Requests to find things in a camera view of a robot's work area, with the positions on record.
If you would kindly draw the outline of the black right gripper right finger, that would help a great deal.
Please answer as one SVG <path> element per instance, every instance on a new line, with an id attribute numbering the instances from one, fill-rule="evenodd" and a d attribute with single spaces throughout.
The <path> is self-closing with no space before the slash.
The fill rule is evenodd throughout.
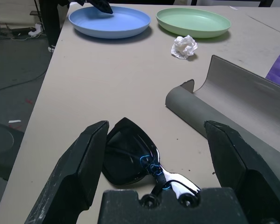
<path id="1" fill-rule="evenodd" d="M 280 224 L 280 181 L 265 160 L 231 127 L 204 123 L 213 167 L 232 188 L 251 224 Z"/>

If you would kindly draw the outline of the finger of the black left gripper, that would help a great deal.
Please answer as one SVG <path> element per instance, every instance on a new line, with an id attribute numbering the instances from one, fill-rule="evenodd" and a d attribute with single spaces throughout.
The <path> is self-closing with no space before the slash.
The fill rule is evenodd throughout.
<path id="1" fill-rule="evenodd" d="M 103 13 L 113 14 L 113 10 L 106 0 L 85 0 L 85 2 L 92 4 L 96 9 Z"/>

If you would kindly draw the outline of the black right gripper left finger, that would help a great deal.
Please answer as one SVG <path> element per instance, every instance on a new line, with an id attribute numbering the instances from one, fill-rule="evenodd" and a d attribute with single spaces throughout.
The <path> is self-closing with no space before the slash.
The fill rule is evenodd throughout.
<path id="1" fill-rule="evenodd" d="M 88 126 L 55 165 L 27 224 L 75 224 L 93 202 L 100 178 L 109 123 Z"/>

